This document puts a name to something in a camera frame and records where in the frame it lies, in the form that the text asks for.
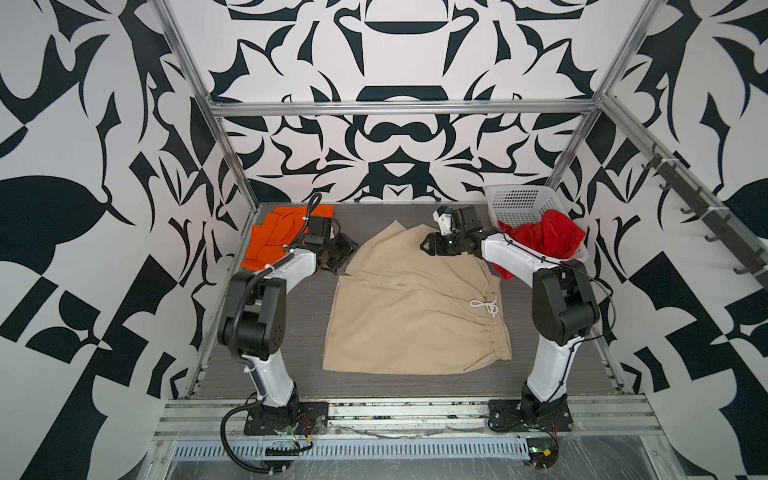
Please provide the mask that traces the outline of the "orange shorts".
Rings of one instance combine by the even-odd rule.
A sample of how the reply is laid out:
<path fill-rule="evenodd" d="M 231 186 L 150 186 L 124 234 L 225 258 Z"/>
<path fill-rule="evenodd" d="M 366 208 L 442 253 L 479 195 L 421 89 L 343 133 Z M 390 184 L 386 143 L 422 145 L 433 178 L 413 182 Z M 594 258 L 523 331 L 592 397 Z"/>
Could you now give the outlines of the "orange shorts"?
<path fill-rule="evenodd" d="M 258 272 L 267 266 L 275 266 L 284 258 L 287 255 L 286 246 L 308 246 L 306 239 L 296 239 L 300 233 L 309 232 L 305 226 L 307 209 L 307 206 L 278 206 L 267 213 L 261 224 L 252 227 L 250 243 L 240 266 Z"/>

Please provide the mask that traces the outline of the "beige shorts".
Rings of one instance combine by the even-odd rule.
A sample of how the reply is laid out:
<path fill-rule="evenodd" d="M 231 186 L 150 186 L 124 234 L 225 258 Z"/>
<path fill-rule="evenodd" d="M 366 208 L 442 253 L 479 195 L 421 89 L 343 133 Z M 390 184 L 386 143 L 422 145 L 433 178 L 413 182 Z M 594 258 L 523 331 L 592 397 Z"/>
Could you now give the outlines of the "beige shorts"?
<path fill-rule="evenodd" d="M 432 228 L 392 222 L 338 278 L 326 371 L 453 375 L 512 357 L 501 280 L 470 254 L 429 256 Z"/>

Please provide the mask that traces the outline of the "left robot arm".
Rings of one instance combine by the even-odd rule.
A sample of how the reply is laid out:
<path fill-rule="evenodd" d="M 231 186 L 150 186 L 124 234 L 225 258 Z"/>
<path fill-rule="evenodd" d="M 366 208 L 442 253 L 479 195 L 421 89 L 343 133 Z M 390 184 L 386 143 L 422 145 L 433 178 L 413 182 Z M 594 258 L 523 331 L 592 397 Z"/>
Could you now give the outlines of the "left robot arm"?
<path fill-rule="evenodd" d="M 327 207 L 319 215 L 270 213 L 251 233 L 241 270 L 225 296 L 217 341 L 255 387 L 246 430 L 263 433 L 296 425 L 300 401 L 281 352 L 288 294 L 319 270 L 337 273 L 357 249 Z"/>

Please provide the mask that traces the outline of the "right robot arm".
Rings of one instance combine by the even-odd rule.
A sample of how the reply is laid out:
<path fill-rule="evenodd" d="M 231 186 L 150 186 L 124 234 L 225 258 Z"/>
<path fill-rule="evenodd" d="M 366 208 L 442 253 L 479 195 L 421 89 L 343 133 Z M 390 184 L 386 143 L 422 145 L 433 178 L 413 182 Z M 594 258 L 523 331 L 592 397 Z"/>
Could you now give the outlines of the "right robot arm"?
<path fill-rule="evenodd" d="M 498 265 L 532 289 L 532 321 L 539 334 L 534 364 L 520 400 L 490 405 L 489 427 L 544 428 L 569 416 L 567 381 L 579 348 L 600 318 L 592 279 L 578 260 L 556 260 L 482 226 L 476 210 L 440 207 L 432 214 L 439 231 L 420 245 L 430 256 L 473 254 Z"/>

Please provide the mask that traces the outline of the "red shorts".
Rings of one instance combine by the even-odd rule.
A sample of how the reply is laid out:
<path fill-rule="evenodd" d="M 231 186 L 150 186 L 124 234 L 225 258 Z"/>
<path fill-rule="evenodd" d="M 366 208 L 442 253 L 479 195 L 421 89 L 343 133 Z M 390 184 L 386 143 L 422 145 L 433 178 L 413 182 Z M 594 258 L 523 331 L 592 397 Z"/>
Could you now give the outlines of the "red shorts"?
<path fill-rule="evenodd" d="M 513 228 L 499 221 L 496 226 L 528 249 L 561 260 L 572 258 L 587 236 L 574 221 L 557 210 L 546 211 L 538 223 Z"/>

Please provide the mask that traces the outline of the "white laundry basket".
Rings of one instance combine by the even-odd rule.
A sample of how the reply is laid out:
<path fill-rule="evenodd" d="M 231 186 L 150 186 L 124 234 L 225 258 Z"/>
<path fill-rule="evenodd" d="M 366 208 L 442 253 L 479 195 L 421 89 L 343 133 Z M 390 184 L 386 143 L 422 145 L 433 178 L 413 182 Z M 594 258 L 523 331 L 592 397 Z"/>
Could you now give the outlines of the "white laundry basket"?
<path fill-rule="evenodd" d="M 528 223 L 538 223 L 541 221 L 542 215 L 548 210 L 557 210 L 565 214 L 559 196 L 548 187 L 524 185 L 486 186 L 485 195 L 489 205 L 489 216 L 494 227 L 497 227 L 496 224 L 499 221 L 513 228 Z M 570 259 L 576 259 L 581 262 L 585 262 L 588 259 L 588 252 L 584 246 L 584 241 Z"/>

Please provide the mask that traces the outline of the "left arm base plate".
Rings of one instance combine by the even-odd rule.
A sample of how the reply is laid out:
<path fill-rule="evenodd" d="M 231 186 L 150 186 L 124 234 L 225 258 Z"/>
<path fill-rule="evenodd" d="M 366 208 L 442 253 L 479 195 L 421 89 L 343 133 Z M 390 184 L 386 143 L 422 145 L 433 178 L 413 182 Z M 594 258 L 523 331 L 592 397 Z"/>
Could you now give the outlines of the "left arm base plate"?
<path fill-rule="evenodd" d="M 284 407 L 256 405 L 247 412 L 246 436 L 266 436 L 290 429 L 295 435 L 310 435 L 326 426 L 327 402 L 305 402 Z"/>

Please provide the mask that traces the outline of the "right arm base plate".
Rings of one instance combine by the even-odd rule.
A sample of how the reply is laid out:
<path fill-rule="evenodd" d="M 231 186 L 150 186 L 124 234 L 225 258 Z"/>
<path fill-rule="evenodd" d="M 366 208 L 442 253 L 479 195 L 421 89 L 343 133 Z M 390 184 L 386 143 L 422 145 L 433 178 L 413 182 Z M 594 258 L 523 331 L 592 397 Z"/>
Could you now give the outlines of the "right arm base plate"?
<path fill-rule="evenodd" d="M 498 433 L 527 430 L 571 430 L 573 416 L 567 405 L 567 397 L 551 402 L 539 402 L 535 397 L 521 399 L 496 399 L 488 402 L 488 427 Z"/>

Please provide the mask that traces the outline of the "aluminium frame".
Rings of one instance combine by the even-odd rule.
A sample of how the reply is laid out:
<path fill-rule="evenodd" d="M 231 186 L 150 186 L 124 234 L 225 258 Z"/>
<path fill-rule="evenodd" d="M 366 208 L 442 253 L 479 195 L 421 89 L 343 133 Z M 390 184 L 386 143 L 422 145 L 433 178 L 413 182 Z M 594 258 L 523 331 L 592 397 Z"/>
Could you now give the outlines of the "aluminium frame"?
<path fill-rule="evenodd" d="M 767 246 L 763 1 L 159 1 L 252 205 L 478 201 L 540 181 L 586 231 L 618 386 L 693 479 L 767 474 L 767 290 L 643 166 Z"/>

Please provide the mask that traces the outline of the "wall hook rail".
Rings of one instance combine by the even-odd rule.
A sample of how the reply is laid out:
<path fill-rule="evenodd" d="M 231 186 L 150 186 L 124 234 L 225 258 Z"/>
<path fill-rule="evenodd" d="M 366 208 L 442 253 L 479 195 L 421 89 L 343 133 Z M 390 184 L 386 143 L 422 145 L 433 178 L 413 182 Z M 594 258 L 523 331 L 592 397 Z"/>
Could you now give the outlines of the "wall hook rail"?
<path fill-rule="evenodd" d="M 651 146 L 651 157 L 643 166 L 662 181 L 660 189 L 673 192 L 685 204 L 681 214 L 703 222 L 711 232 L 707 242 L 721 243 L 739 262 L 736 275 L 751 276 L 767 290 L 767 246 L 716 195 L 699 180 L 682 160 L 664 151 L 658 143 Z"/>

